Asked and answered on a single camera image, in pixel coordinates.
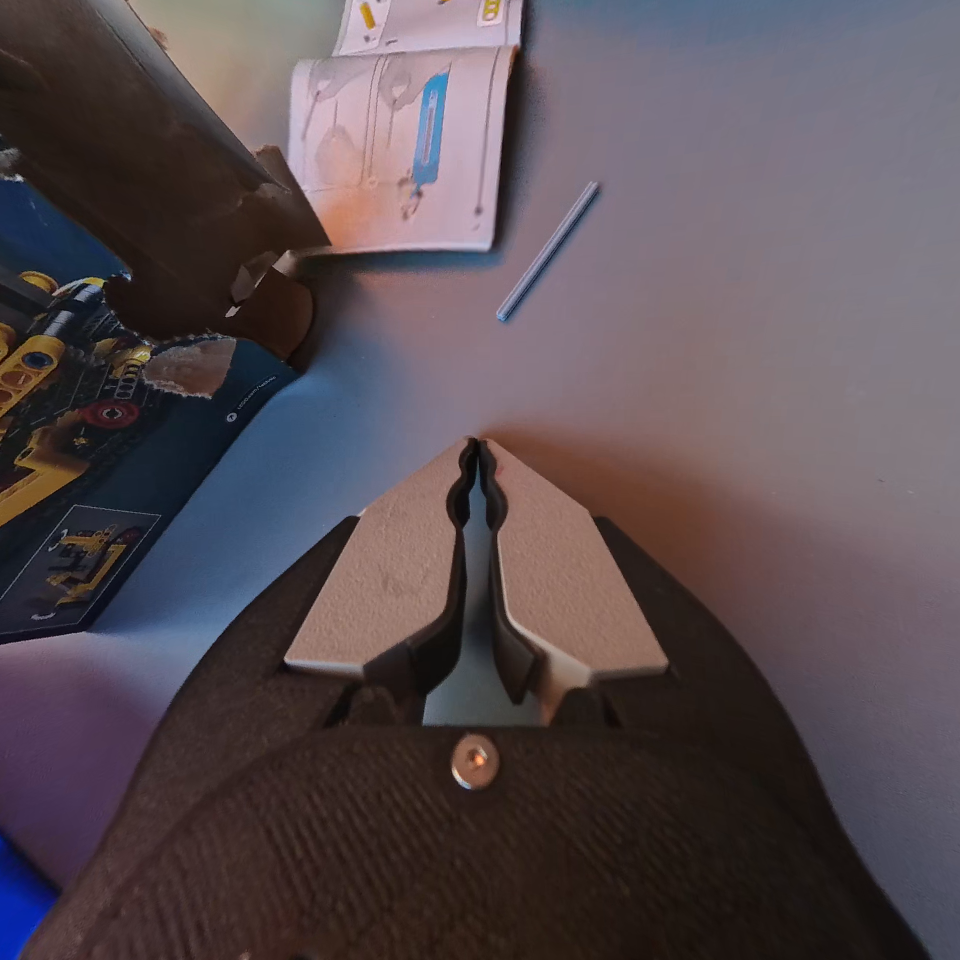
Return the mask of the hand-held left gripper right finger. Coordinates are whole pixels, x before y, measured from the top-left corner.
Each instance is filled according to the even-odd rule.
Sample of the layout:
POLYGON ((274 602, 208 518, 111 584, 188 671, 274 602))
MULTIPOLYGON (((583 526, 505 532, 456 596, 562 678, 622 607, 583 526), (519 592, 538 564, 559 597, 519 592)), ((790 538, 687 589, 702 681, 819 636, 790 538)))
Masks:
POLYGON ((498 676, 549 725, 567 696, 661 677, 669 659, 588 509, 491 439, 479 445, 498 676))

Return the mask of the blue plastic object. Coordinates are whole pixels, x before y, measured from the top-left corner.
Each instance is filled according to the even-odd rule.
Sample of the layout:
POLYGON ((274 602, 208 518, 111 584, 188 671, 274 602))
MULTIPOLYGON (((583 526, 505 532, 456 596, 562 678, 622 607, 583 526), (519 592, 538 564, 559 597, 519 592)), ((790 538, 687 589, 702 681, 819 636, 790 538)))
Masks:
POLYGON ((5 835, 1 836, 1 958, 17 959, 61 894, 5 835))

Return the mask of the lego instruction booklet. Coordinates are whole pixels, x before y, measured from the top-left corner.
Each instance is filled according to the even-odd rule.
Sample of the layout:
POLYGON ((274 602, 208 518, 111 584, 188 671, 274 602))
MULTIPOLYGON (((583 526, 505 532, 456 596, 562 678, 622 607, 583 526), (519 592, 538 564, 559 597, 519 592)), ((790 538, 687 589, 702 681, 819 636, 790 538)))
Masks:
POLYGON ((522 1, 351 1, 291 82, 287 160, 334 255, 494 244, 522 1))

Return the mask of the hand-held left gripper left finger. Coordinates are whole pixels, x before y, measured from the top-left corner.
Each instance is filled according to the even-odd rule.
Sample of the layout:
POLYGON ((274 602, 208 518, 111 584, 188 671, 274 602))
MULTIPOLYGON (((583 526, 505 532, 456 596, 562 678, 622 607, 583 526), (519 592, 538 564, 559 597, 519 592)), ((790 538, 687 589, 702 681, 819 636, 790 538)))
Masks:
POLYGON ((397 701, 425 698, 450 676, 461 651, 477 448, 460 438, 356 517, 285 666, 382 687, 397 701))

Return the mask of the blue toy set box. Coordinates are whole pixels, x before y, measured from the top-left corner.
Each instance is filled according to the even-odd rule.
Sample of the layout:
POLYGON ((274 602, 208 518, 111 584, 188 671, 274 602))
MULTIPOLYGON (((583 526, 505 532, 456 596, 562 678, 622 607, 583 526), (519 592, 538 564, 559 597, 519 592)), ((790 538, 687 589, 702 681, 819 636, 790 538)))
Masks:
POLYGON ((1 642, 89 629, 314 324, 328 238, 132 2, 2 2, 1 642))

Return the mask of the grey lego axle rod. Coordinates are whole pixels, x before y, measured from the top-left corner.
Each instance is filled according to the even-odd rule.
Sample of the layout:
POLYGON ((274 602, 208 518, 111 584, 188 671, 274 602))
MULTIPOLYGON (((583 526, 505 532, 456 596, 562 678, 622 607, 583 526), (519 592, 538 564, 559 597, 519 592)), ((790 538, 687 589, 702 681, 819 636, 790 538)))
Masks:
POLYGON ((572 204, 558 225, 555 227, 543 247, 534 257, 531 264, 513 285, 510 293, 505 297, 495 312, 500 323, 509 322, 517 308, 532 289, 538 278, 549 266, 567 238, 575 230, 583 216, 601 192, 601 183, 590 181, 584 186, 581 195, 572 204))

